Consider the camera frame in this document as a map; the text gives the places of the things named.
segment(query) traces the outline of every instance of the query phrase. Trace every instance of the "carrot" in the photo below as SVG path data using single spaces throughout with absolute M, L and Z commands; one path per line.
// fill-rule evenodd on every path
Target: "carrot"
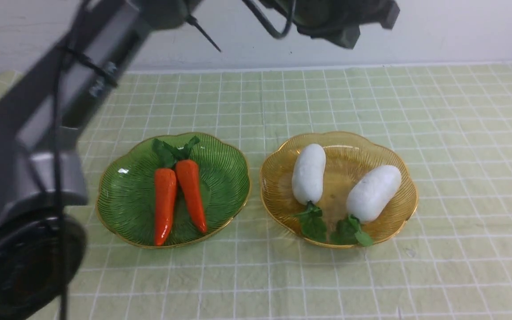
M 207 219 L 203 199 L 201 199 L 199 165 L 189 159 L 177 161 L 175 172 L 193 224 L 201 233 L 207 233 Z
M 163 146 L 177 160 L 175 173 L 183 191 L 185 202 L 187 203 L 187 211 L 189 211 L 193 224 L 201 233 L 207 233 L 207 218 L 205 217 L 203 199 L 201 198 L 199 165 L 190 159 L 191 150 L 199 141 L 199 138 L 194 136 L 183 148 L 175 148 L 166 142 L 163 142 Z
M 177 177 L 170 168 L 155 170 L 155 235 L 154 244 L 157 246 L 169 237 L 173 225 L 173 209 L 177 196 Z

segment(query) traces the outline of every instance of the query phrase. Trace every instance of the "green leaves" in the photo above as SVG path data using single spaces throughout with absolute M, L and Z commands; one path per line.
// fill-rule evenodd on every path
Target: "green leaves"
M 321 219 L 323 211 L 311 201 L 307 203 L 305 211 L 295 215 L 301 225 L 301 233 L 307 238 L 326 243 L 327 225 Z M 374 245 L 370 235 L 362 231 L 361 222 L 353 216 L 337 221 L 335 231 L 329 236 L 331 243 L 336 245 L 360 244 L 363 247 Z
M 337 245 L 357 244 L 355 229 L 351 223 L 347 223 L 347 219 L 337 221 L 337 227 L 331 233 L 329 240 Z
M 348 245 L 359 243 L 363 247 L 374 245 L 368 233 L 362 231 L 361 223 L 356 217 L 348 216 L 337 221 L 336 230 L 329 237 L 331 243 L 337 245 Z
M 164 141 L 154 139 L 151 150 L 158 156 L 161 168 L 172 168 L 175 165 L 175 157 L 165 147 Z
M 187 142 L 187 144 L 185 144 L 183 146 L 183 148 L 175 148 L 174 146 L 168 144 L 167 142 L 160 141 L 158 139 L 154 140 L 154 144 L 155 144 L 155 141 L 158 141 L 163 146 L 163 148 L 165 148 L 165 150 L 167 150 L 167 152 L 170 152 L 173 155 L 173 157 L 177 161 L 180 161 L 180 160 L 189 159 L 189 157 L 191 156 L 191 151 L 193 151 L 193 147 L 196 144 L 198 144 L 201 140 L 199 139 L 198 136 L 193 136 L 191 138 L 191 140 L 189 140 L 189 142 Z
M 307 203 L 304 212 L 295 215 L 301 225 L 301 233 L 307 238 L 317 242 L 327 242 L 327 225 L 321 217 L 323 211 L 311 201 Z

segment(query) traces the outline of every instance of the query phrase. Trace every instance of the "amber glass plate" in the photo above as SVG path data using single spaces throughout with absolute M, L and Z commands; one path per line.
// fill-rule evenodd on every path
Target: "amber glass plate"
M 354 133 L 308 133 L 294 136 L 271 154 L 260 170 L 260 196 L 264 207 L 281 225 L 303 239 L 328 248 L 352 248 L 359 244 L 335 245 L 320 243 L 301 234 L 295 213 L 305 210 L 293 198 L 291 178 L 293 166 L 301 149 L 309 144 L 323 146 L 327 156 L 323 182 L 323 196 L 317 206 L 323 209 L 327 234 L 335 231 L 338 220 L 347 215 L 345 203 L 354 185 L 370 170 L 391 164 L 402 173 L 402 184 L 394 198 L 380 216 L 363 226 L 374 243 L 381 243 L 395 236 L 410 219 L 418 205 L 418 191 L 406 165 L 393 151 L 374 144 Z
M 193 147 L 191 159 L 199 164 L 208 233 L 197 231 L 179 191 L 171 233 L 163 246 L 155 247 L 153 176 L 161 164 L 151 145 L 159 139 L 181 148 L 194 136 L 200 141 Z M 248 201 L 251 185 L 246 158 L 234 146 L 205 133 L 155 136 L 108 166 L 98 189 L 98 219 L 108 230 L 137 247 L 171 248 L 197 243 L 230 223 Z

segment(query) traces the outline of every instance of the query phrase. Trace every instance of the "green glass plate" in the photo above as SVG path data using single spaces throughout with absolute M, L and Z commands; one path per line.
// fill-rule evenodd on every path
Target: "green glass plate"
M 154 172 L 159 158 L 152 152 L 154 139 L 180 148 L 197 136 L 191 159 L 199 164 L 201 196 L 207 217 L 207 234 L 197 231 L 179 190 L 173 226 L 164 245 L 154 239 Z M 196 243 L 220 231 L 248 201 L 252 184 L 246 158 L 237 148 L 205 133 L 155 136 L 137 144 L 112 162 L 98 187 L 97 214 L 104 226 L 124 241 L 142 248 L 171 248 Z

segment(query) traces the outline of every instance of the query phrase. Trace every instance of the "checkered tablecloth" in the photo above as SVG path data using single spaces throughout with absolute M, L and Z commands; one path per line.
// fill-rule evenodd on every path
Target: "checkered tablecloth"
M 0 75 L 0 96 L 19 77 Z M 215 237 L 147 250 L 106 231 L 93 201 L 112 160 L 190 131 L 238 146 L 254 188 Z M 290 136 L 345 130 L 395 150 L 420 204 L 394 239 L 313 247 L 260 203 L 266 155 Z M 91 204 L 73 320 L 512 320 L 512 64 L 131 74 L 79 142 Z M 57 303 L 34 316 L 56 318 Z

